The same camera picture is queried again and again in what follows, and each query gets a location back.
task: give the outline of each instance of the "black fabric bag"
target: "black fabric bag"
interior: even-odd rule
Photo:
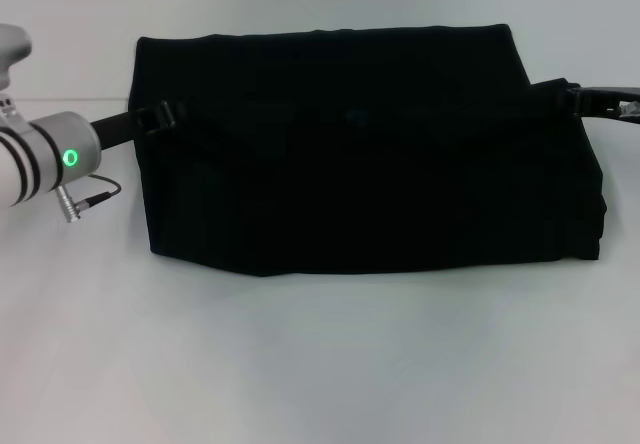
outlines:
[[[584,127],[507,26],[138,43],[151,250],[219,269],[376,273],[597,259]]]

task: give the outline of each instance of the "black bag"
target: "black bag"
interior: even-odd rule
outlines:
[[[151,250],[245,274],[597,259],[602,172],[507,26],[138,43]]]

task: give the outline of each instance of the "green light ring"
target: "green light ring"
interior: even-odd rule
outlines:
[[[67,167],[73,167],[78,163],[78,153],[74,149],[69,149],[62,156],[62,162]]]

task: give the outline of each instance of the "black band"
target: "black band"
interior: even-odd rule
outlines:
[[[53,185],[51,189],[49,189],[50,191],[53,191],[62,182],[62,176],[64,173],[64,170],[62,167],[62,158],[60,157],[60,149],[58,149],[56,142],[53,140],[53,138],[47,131],[45,131],[43,128],[41,128],[39,125],[33,122],[31,123],[31,125],[36,131],[42,134],[42,137],[44,137],[45,140],[49,143],[49,145],[51,146],[51,149],[53,150],[53,155],[56,157],[56,170],[58,171],[58,177],[56,178],[56,183]]]
[[[18,172],[20,173],[22,188],[20,190],[20,197],[18,197],[18,200],[13,204],[15,206],[16,204],[22,202],[22,199],[24,199],[24,196],[27,193],[27,170],[25,169],[22,159],[20,158],[20,154],[18,154],[18,151],[14,149],[13,145],[1,135],[0,142],[4,144],[4,147],[7,148],[7,151],[9,151],[13,156],[13,159],[16,161],[16,165],[18,166]]]
[[[26,200],[28,201],[33,196],[35,196],[40,190],[40,166],[38,166],[38,161],[36,160],[36,156],[33,154],[31,147],[29,147],[29,145],[25,142],[25,140],[22,139],[22,137],[20,137],[20,135],[17,132],[15,132],[13,129],[3,127],[3,128],[0,128],[0,132],[4,132],[8,136],[11,136],[16,141],[18,141],[18,144],[20,144],[20,147],[22,147],[22,150],[25,152],[25,154],[29,158],[29,162],[31,163],[31,168],[33,169],[33,192],[29,197],[27,197]]]

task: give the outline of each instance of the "white background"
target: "white background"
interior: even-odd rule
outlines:
[[[640,86],[640,0],[0,0],[28,118],[125,107],[135,40],[511,25],[534,82]],[[640,442],[640,129],[590,120],[597,263],[254,279],[151,255],[132,146],[68,226],[0,213],[0,442]],[[102,190],[83,180],[78,197]]]

